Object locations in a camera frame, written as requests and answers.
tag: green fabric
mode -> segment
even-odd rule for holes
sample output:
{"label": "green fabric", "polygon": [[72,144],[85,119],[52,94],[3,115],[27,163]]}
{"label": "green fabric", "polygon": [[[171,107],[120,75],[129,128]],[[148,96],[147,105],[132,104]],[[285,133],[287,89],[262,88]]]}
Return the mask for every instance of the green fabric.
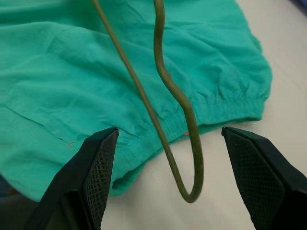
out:
{"label": "green fabric", "polygon": [[[182,110],[155,70],[153,1],[101,3],[168,140],[186,137]],[[238,5],[165,0],[165,10],[166,67],[191,100],[201,133],[260,120],[272,73]],[[119,127],[112,196],[162,150],[90,0],[1,0],[0,87],[0,172],[33,200],[96,131]]]}

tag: green wire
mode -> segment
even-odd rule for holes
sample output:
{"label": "green wire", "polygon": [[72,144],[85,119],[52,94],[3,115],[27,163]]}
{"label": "green wire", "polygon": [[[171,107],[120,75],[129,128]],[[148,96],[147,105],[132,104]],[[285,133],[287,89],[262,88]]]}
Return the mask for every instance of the green wire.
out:
{"label": "green wire", "polygon": [[155,6],[155,13],[156,13],[156,20],[155,20],[155,28],[154,28],[154,39],[153,39],[153,50],[154,50],[154,59],[157,67],[157,71],[164,83],[164,85],[168,88],[168,90],[171,92],[173,97],[178,101],[180,106],[183,109],[187,126],[188,126],[188,132],[189,137],[191,141],[192,146],[192,153],[194,158],[194,185],[192,188],[191,193],[189,194],[187,190],[185,189],[185,186],[182,182],[176,161],[174,159],[174,156],[172,154],[172,151],[170,149],[170,146],[167,142],[167,139],[165,137],[165,134],[162,130],[162,127],[159,123],[159,120],[155,114],[154,109],[152,108],[148,97],[144,91],[144,88],[142,87],[140,80],[138,79],[132,65],[130,64],[127,56],[125,55],[124,51],[120,47],[120,44],[110,26],[110,23],[108,22],[105,13],[103,12],[102,8],[100,7],[100,4],[98,0],[93,0],[94,5],[97,9],[97,12],[103,22],[103,24],[106,27],[107,32],[110,35],[110,38],[118,51],[118,54],[125,64],[129,74],[131,75],[131,78],[136,85],[140,97],[148,111],[148,114],[153,122],[153,125],[155,129],[157,130],[158,136],[162,142],[162,146],[165,150],[170,168],[172,170],[173,176],[175,178],[175,181],[177,183],[179,192],[181,193],[183,199],[187,201],[188,203],[193,203],[196,201],[196,199],[199,197],[202,189],[203,184],[203,157],[202,157],[202,149],[201,149],[201,140],[197,128],[196,118],[193,112],[192,105],[188,98],[185,96],[185,94],[181,91],[181,89],[172,81],[170,75],[165,69],[164,66],[164,60],[163,60],[163,52],[162,52],[162,39],[163,39],[163,30],[164,30],[164,23],[165,23],[165,9],[164,9],[164,3],[163,0],[153,0],[154,6]]}

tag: white table surface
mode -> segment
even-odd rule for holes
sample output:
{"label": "white table surface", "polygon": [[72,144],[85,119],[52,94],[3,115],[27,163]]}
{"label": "white table surface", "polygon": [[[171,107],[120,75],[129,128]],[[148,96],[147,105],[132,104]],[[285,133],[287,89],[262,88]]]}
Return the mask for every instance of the white table surface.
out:
{"label": "white table surface", "polygon": [[[234,124],[270,139],[307,175],[307,16],[289,0],[237,0],[273,70],[263,120]],[[221,130],[201,136],[205,178],[200,198],[187,204],[165,154],[150,161],[123,196],[109,198],[102,230],[254,230],[236,187]],[[183,180],[192,187],[189,141],[172,145]]]}

